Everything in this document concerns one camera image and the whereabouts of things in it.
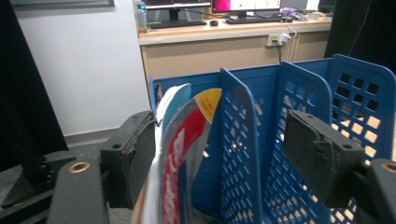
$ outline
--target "computer monitor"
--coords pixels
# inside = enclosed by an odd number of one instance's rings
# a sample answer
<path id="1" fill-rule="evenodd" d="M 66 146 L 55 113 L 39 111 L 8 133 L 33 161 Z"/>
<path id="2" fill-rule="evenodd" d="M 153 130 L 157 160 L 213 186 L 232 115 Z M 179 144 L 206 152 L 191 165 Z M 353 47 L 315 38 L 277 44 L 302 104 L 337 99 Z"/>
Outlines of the computer monitor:
<path id="1" fill-rule="evenodd" d="M 237 12 L 245 18 L 249 11 L 279 11 L 280 0 L 212 0 L 212 12 Z"/>
<path id="2" fill-rule="evenodd" d="M 333 13 L 336 0 L 319 0 L 318 11 L 323 13 Z"/>
<path id="3" fill-rule="evenodd" d="M 144 0 L 147 10 L 169 10 L 169 21 L 178 21 L 182 8 L 210 7 L 210 0 Z"/>

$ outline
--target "perforated plastic panel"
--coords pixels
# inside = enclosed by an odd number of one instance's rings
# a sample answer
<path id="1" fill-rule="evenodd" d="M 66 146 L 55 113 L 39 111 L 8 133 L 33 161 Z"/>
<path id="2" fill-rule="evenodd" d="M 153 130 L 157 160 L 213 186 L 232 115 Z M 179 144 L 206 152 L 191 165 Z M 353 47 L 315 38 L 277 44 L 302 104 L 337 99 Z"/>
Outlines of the perforated plastic panel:
<path id="1" fill-rule="evenodd" d="M 221 69 L 221 214 L 226 223 L 260 221 L 259 162 L 255 112 L 248 87 Z"/>
<path id="2" fill-rule="evenodd" d="M 191 83 L 193 94 L 223 88 L 192 199 L 224 223 L 354 222 L 353 200 L 348 209 L 326 209 L 283 155 L 288 109 L 331 122 L 366 150 L 367 163 L 391 155 L 396 81 L 375 64 L 335 55 L 151 83 L 163 90 Z"/>
<path id="3" fill-rule="evenodd" d="M 328 211 L 283 155 L 283 136 L 289 109 L 304 111 L 330 122 L 332 95 L 326 81 L 292 64 L 282 63 L 277 84 L 272 140 L 267 142 L 268 161 L 262 178 L 263 207 L 273 222 L 324 223 Z"/>

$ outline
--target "white desk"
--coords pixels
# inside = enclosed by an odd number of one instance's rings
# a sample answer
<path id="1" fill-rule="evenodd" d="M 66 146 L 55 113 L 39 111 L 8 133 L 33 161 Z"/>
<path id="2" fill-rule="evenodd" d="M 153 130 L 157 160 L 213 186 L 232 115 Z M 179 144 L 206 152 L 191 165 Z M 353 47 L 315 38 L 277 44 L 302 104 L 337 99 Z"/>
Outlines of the white desk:
<path id="1" fill-rule="evenodd" d="M 293 22 L 297 32 L 281 47 L 282 60 L 323 58 L 330 21 Z M 268 35 L 290 34 L 282 22 L 192 26 L 151 30 L 139 36 L 146 76 L 171 77 L 278 63 L 276 47 L 265 47 Z"/>

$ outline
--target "yellow label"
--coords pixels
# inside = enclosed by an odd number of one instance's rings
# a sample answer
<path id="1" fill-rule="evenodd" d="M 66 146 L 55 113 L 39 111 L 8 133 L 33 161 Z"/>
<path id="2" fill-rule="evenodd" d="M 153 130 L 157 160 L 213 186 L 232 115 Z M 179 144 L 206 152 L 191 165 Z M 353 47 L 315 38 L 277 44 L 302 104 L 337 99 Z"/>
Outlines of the yellow label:
<path id="1" fill-rule="evenodd" d="M 213 88 L 197 94 L 195 102 L 198 104 L 206 119 L 212 123 L 216 108 L 221 98 L 221 88 Z"/>

